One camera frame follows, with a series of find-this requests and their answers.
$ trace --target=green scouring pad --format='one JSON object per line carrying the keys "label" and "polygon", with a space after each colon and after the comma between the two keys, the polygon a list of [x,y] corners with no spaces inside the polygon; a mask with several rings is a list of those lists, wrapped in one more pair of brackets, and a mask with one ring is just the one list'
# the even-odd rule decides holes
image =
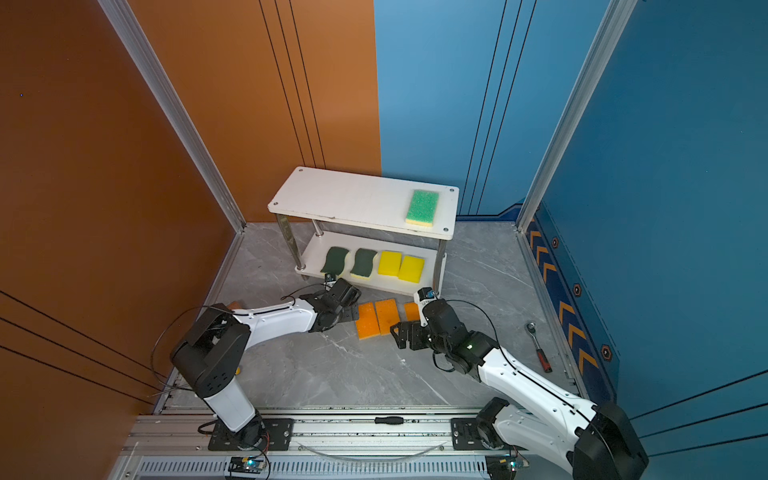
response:
{"label": "green scouring pad", "polygon": [[321,273],[331,273],[337,277],[344,271],[344,261],[349,250],[342,247],[330,247],[326,253],[326,264],[323,265]]}
{"label": "green scouring pad", "polygon": [[411,207],[406,215],[406,223],[431,227],[437,210],[437,200],[440,194],[426,190],[414,190],[411,198]]}
{"label": "green scouring pad", "polygon": [[377,251],[368,250],[367,248],[357,249],[355,252],[355,266],[352,267],[349,274],[356,278],[369,279],[373,271],[373,257],[377,253]]}

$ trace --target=sponge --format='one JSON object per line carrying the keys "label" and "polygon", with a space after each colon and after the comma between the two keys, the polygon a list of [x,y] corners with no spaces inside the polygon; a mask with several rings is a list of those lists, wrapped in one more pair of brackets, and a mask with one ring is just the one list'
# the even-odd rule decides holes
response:
{"label": "sponge", "polygon": [[431,227],[437,210],[437,200],[440,194],[427,190],[414,190],[411,197],[411,207],[406,215],[406,223]]}
{"label": "sponge", "polygon": [[361,280],[369,279],[373,272],[373,257],[377,253],[375,250],[368,250],[367,248],[357,249],[355,252],[355,266],[352,267],[349,274]]}
{"label": "sponge", "polygon": [[376,316],[379,317],[379,329],[382,335],[389,335],[389,328],[400,323],[400,315],[397,313],[397,302],[391,298],[376,302]]}
{"label": "sponge", "polygon": [[404,305],[406,308],[406,320],[409,322],[418,322],[421,317],[419,316],[419,306],[416,305],[413,302],[406,303]]}
{"label": "sponge", "polygon": [[357,307],[359,319],[355,322],[357,327],[357,337],[361,340],[369,339],[372,336],[378,336],[379,321],[376,319],[376,311],[373,309],[373,303],[364,303]]}
{"label": "sponge", "polygon": [[402,259],[400,252],[382,252],[379,259],[379,275],[397,276],[400,271],[400,259]]}
{"label": "sponge", "polygon": [[331,273],[339,276],[344,271],[344,262],[349,250],[342,247],[330,247],[326,253],[326,264],[320,270],[321,273]]}
{"label": "sponge", "polygon": [[402,259],[402,266],[397,277],[406,282],[418,283],[422,279],[422,270],[424,270],[424,259],[409,257]]}

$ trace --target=lower shelf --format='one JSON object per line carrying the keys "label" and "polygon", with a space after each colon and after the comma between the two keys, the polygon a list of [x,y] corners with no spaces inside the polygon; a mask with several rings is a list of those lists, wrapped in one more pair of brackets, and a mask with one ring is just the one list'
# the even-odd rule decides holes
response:
{"label": "lower shelf", "polygon": [[[435,271],[437,250],[410,247],[400,243],[385,242],[383,240],[374,240],[371,238],[356,237],[354,235],[345,235],[344,233],[334,232],[325,232],[321,237],[318,237],[317,235],[312,236],[310,244],[306,246],[306,250],[304,250],[304,254],[302,255],[306,266],[304,270],[296,269],[297,273],[323,278],[324,275],[320,270],[326,263],[326,254],[330,247],[342,247],[349,250],[349,253],[346,255],[344,271],[340,276],[353,285],[367,286],[368,288],[384,290],[385,292],[391,293],[402,293],[403,295],[413,295],[413,293],[420,288],[432,286],[432,274]],[[377,273],[379,271],[379,255],[377,255],[373,260],[373,273],[371,273],[371,277],[367,280],[354,278],[349,275],[349,271],[355,263],[355,252],[359,248],[367,248],[369,250],[376,250],[377,252],[382,252],[384,250],[400,252],[403,255],[423,258],[424,270],[422,270],[422,277],[418,283],[412,283],[400,280],[396,276],[379,275]],[[438,285],[438,287],[442,286],[442,276],[444,272],[445,258],[443,257],[442,268],[440,271],[440,285]]]}

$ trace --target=white shelf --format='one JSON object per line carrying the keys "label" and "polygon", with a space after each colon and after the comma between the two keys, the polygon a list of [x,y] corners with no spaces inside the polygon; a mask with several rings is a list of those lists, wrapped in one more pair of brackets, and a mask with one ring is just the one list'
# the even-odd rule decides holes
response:
{"label": "white shelf", "polygon": [[[343,233],[325,232],[321,237],[317,235],[312,236],[310,244],[306,246],[302,258],[306,267],[304,270],[296,269],[297,273],[308,276],[316,276],[323,278],[324,275],[320,272],[323,265],[326,263],[326,254],[330,247],[342,247],[349,250],[346,255],[346,262],[344,265],[344,271],[341,277],[348,280],[350,283],[359,286],[367,286],[378,290],[384,290],[391,293],[402,293],[404,295],[413,295],[418,289],[425,286],[432,286],[432,274],[435,270],[435,257],[437,255],[436,250],[421,247],[410,247],[408,245],[402,245],[400,243],[385,242],[382,240],[374,240],[371,238],[355,237],[354,235],[345,235]],[[384,250],[390,252],[400,252],[403,255],[410,255],[411,257],[418,257],[424,259],[424,268],[422,269],[422,277],[419,283],[406,282],[400,280],[396,276],[379,275],[379,258],[380,255],[376,255],[373,259],[373,272],[368,280],[357,279],[349,275],[349,271],[355,264],[355,252],[359,248],[367,248],[369,250],[375,250],[382,252]],[[445,258],[442,262],[442,268],[440,271],[440,284],[442,284],[442,275],[445,272]]]}
{"label": "white shelf", "polygon": [[[431,227],[406,223],[414,190],[440,194]],[[273,214],[451,240],[457,205],[458,187],[297,167],[267,208]]]}

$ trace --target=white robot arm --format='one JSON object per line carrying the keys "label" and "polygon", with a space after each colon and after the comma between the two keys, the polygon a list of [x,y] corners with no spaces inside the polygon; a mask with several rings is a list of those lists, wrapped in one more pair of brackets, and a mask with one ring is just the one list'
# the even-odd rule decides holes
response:
{"label": "white robot arm", "polygon": [[[357,288],[337,280],[330,290],[282,305],[231,311],[223,305],[209,307],[174,349],[171,361],[238,441],[255,445],[263,423],[234,378],[243,351],[288,333],[331,328],[358,297]],[[527,410],[500,398],[490,401],[478,414],[478,433],[488,447],[521,446],[577,480],[640,478],[648,457],[621,408],[611,402],[598,407],[524,366],[495,339],[469,332],[431,289],[414,297],[422,321],[392,327],[398,347],[410,342],[411,349],[443,353],[456,371]]]}

